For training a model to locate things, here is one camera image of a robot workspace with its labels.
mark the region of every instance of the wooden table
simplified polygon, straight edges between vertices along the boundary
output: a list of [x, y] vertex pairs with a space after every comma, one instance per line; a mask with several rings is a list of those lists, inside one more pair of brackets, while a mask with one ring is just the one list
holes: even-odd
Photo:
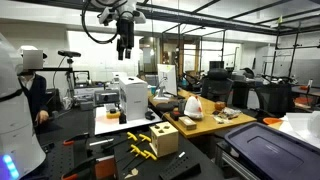
[[[185, 90], [180, 90], [179, 95], [184, 96], [187, 99], [189, 96], [193, 96], [194, 94], [192, 94], [188, 91], [185, 91]], [[175, 126], [185, 138], [193, 138], [193, 137], [201, 136], [204, 134], [211, 134], [211, 133], [216, 132], [218, 130], [228, 129], [228, 128], [232, 128], [232, 127], [235, 127], [235, 126], [238, 126], [241, 124], [246, 124], [249, 122], [256, 121], [256, 119], [253, 117], [250, 117], [245, 114], [241, 114], [241, 115], [239, 115], [239, 117], [233, 119], [232, 122], [229, 124], [218, 124], [217, 121], [214, 120], [213, 117], [211, 116], [212, 113], [215, 111], [214, 102], [212, 102], [208, 99], [202, 98], [202, 97], [199, 97], [199, 99], [202, 104], [202, 111], [203, 111], [204, 118], [202, 120], [195, 121], [197, 123], [197, 129], [195, 129], [195, 130], [187, 131], [179, 123], [179, 121], [174, 121], [170, 117], [169, 113], [164, 114], [164, 117], [166, 117], [166, 119], [173, 126]], [[154, 101], [152, 96], [149, 97], [149, 101], [154, 106], [156, 106], [158, 103], [165, 102], [165, 101]]]

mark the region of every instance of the yellow handle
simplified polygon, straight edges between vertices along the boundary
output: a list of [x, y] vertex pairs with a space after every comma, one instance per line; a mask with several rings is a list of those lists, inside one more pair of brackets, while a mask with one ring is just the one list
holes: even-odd
[[136, 152], [138, 154], [141, 152], [140, 149], [133, 144], [131, 144], [131, 148], [132, 148], [132, 150], [130, 152]]
[[128, 139], [133, 139], [134, 141], [138, 141], [137, 137], [131, 132], [127, 132]]
[[140, 151], [140, 155], [143, 156], [143, 157], [146, 157], [146, 156], [147, 156], [147, 155], [146, 155], [144, 152], [142, 152], [142, 151]]
[[150, 139], [148, 136], [146, 136], [146, 135], [139, 134], [139, 137], [142, 138], [141, 141], [146, 141], [146, 140], [147, 140], [147, 141], [151, 142], [151, 139]]
[[147, 156], [146, 158], [148, 159], [149, 157], [151, 157], [154, 161], [157, 160], [157, 157], [155, 155], [153, 155], [151, 152], [147, 151], [147, 150], [144, 150], [143, 151]]

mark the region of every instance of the cardboard box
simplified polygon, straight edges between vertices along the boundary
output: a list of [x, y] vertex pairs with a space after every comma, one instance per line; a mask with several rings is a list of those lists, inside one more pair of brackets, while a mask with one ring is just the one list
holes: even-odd
[[119, 90], [127, 121], [144, 119], [148, 111], [148, 84], [137, 77], [121, 77]]
[[197, 123], [192, 121], [188, 116], [179, 117], [179, 122], [187, 130], [197, 129]]
[[158, 123], [150, 127], [150, 146], [157, 157], [178, 151], [179, 133], [169, 122]]

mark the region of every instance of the blue light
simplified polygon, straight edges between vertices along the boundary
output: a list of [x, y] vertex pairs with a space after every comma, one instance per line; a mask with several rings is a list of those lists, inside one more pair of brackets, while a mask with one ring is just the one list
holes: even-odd
[[10, 171], [11, 177], [17, 179], [19, 177], [19, 173], [17, 170]]
[[8, 163], [12, 162], [12, 159], [11, 159], [11, 157], [10, 157], [9, 155], [4, 155], [4, 156], [3, 156], [3, 161], [4, 161], [6, 164], [8, 164]]
[[11, 157], [9, 155], [3, 156], [3, 161], [6, 164], [8, 170], [10, 171], [11, 179], [15, 180], [19, 177], [19, 172], [17, 171], [16, 166], [14, 165]]
[[8, 169], [11, 170], [16, 170], [16, 167], [14, 166], [13, 163], [7, 164]]

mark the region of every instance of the man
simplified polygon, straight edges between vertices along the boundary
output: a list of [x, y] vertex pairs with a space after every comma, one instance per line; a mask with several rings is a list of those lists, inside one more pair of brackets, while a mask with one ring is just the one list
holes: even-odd
[[[37, 50], [33, 46], [21, 46], [19, 51], [23, 56], [23, 50]], [[23, 70], [19, 75], [19, 82], [25, 96], [28, 99], [29, 108], [31, 112], [32, 122], [34, 126], [43, 124], [49, 118], [48, 107], [46, 102], [46, 79], [34, 71]]]

